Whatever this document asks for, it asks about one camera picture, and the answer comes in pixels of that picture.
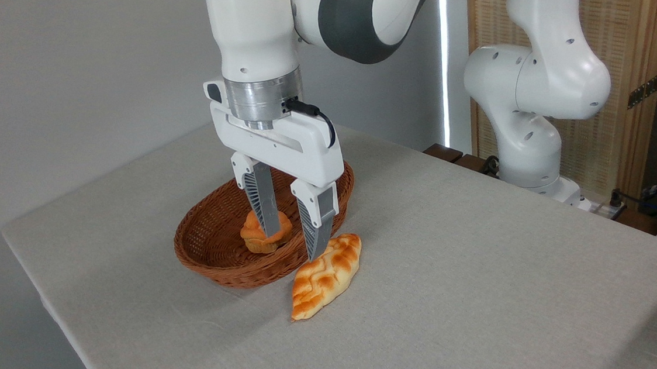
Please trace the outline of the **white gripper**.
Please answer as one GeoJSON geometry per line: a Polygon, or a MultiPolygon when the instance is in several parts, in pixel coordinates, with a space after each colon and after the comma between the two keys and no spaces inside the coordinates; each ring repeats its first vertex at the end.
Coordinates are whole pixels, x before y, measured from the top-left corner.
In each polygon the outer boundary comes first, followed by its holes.
{"type": "Polygon", "coordinates": [[[251,129],[227,107],[224,81],[208,81],[203,89],[212,101],[215,132],[236,151],[231,164],[238,188],[246,192],[266,237],[281,230],[269,165],[298,179],[291,190],[297,198],[307,256],[315,260],[331,239],[334,216],[339,213],[334,181],[344,172],[341,146],[338,141],[330,145],[326,121],[291,112],[275,120],[271,129],[251,129]]]}

